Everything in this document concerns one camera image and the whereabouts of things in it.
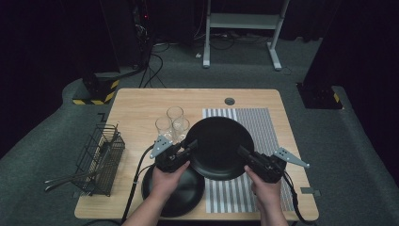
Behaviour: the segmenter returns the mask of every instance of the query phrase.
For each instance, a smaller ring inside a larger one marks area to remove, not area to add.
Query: metal stand
[[[206,15],[205,46],[203,51],[203,68],[211,67],[210,49],[210,30],[211,27],[223,28],[246,28],[246,29],[270,29],[275,30],[272,42],[267,43],[267,50],[273,61],[276,71],[281,70],[279,57],[276,53],[276,44],[279,39],[282,23],[284,22],[285,12],[287,11],[290,0],[284,0],[279,15],[259,15],[259,14],[231,14],[231,13],[211,13],[211,0],[208,0]]]

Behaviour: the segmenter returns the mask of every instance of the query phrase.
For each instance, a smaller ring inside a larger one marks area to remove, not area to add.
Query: black cable
[[[235,40],[235,43],[238,44],[258,44],[258,43],[263,43],[263,42],[268,42],[271,39],[271,37],[263,37],[260,36],[256,38],[255,40]]]
[[[151,83],[151,80],[152,80],[152,76],[151,76],[151,73],[155,73],[155,71],[149,66],[149,68],[150,68],[150,76],[149,76],[149,81],[150,81],[150,87],[152,88],[152,83]]]
[[[140,173],[139,173],[138,175],[140,175],[140,174],[141,174],[141,172],[143,172],[144,170],[146,170],[146,169],[148,169],[148,168],[152,167],[153,165],[154,165],[154,164],[151,164],[151,165],[149,165],[149,166],[147,166],[147,167],[143,168],[143,169],[140,171]]]
[[[147,72],[148,69],[149,69],[149,66],[147,65],[146,70],[143,73],[143,76],[141,76],[140,85],[138,85],[139,88],[141,88],[141,85],[143,84],[144,76],[146,75],[146,72]]]
[[[161,69],[164,67],[164,60],[163,60],[160,56],[155,55],[155,54],[152,54],[152,56],[158,57],[158,58],[161,60],[161,66],[159,67],[158,71],[156,71],[156,73],[155,73],[153,76],[151,76],[150,79],[146,82],[146,84],[144,85],[144,88],[147,87],[147,85],[152,81],[152,79],[153,79],[154,77],[158,77],[157,74],[158,74],[158,73],[161,71]]]
[[[158,79],[158,81],[162,84],[162,86],[164,87],[164,88],[166,88],[166,86],[165,86],[165,84],[161,81],[161,79],[159,78],[159,76],[158,75],[156,75],[156,78]]]
[[[136,170],[136,175],[135,175],[135,178],[133,179],[132,190],[130,191],[129,199],[128,199],[128,201],[127,201],[126,208],[125,208],[125,211],[124,211],[124,213],[123,213],[123,217],[122,217],[122,220],[121,220],[120,224],[123,224],[124,221],[126,221],[126,219],[127,219],[127,214],[129,213],[130,205],[132,204],[132,200],[133,200],[133,197],[134,197],[134,195],[135,195],[136,186],[137,186],[137,182],[138,182],[138,176],[140,175],[140,167],[141,167],[141,164],[143,163],[143,159],[144,159],[144,157],[146,156],[146,154],[147,154],[152,148],[153,148],[153,144],[144,152],[143,155],[141,155],[140,161],[138,162],[138,166],[137,166],[137,170]]]
[[[235,38],[234,38],[234,36],[232,36],[232,35],[229,34],[229,33],[227,33],[226,35],[227,35],[226,38],[230,38],[230,40],[232,40],[231,44],[230,44],[228,47],[219,48],[219,47],[215,47],[215,46],[212,45],[212,44],[209,44],[209,45],[210,45],[212,48],[216,49],[216,50],[228,50],[228,49],[232,48],[232,47],[234,46],[234,44],[235,44]]]
[[[293,196],[293,206],[294,206],[294,210],[296,212],[296,215],[298,216],[299,220],[307,225],[314,225],[314,221],[307,221],[305,220],[302,215],[299,212],[299,208],[298,208],[298,198],[297,198],[297,194],[295,192],[294,189],[294,183],[293,180],[291,180],[290,175],[288,175],[287,171],[284,172],[284,174],[282,174],[282,177],[284,178],[285,182],[287,182],[287,185],[290,187],[291,189],[291,194]]]
[[[113,219],[94,219],[91,222],[88,222],[88,223],[84,224],[83,226],[88,226],[88,225],[92,225],[92,224],[95,224],[95,223],[98,223],[98,222],[103,222],[103,221],[111,222],[111,223],[114,223],[116,225],[121,225],[121,223],[119,223],[119,222],[117,222],[117,221],[115,221]]]

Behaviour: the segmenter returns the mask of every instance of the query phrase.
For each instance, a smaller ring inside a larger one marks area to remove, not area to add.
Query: yellow and black tape
[[[119,82],[119,80],[113,81],[109,89],[102,90],[101,98],[73,98],[73,103],[76,105],[107,105],[114,97]]]
[[[340,97],[335,92],[334,92],[334,100],[335,100],[336,103],[340,102]]]

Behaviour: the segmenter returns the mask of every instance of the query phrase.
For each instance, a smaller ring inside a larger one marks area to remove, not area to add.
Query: metal basket
[[[111,195],[125,143],[114,125],[96,125],[92,135],[76,162],[75,175],[71,182],[79,187],[82,195]]]

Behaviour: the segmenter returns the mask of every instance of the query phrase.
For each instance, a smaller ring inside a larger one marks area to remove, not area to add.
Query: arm
[[[245,170],[253,182],[252,191],[257,197],[256,206],[261,211],[262,226],[288,226],[280,204],[281,181],[269,184],[263,181],[249,166],[245,166]]]
[[[149,197],[127,218],[123,226],[155,226],[161,216],[162,209],[176,189],[180,177],[189,164],[189,161],[186,162],[172,173],[162,172],[155,167],[152,173],[152,191]]]

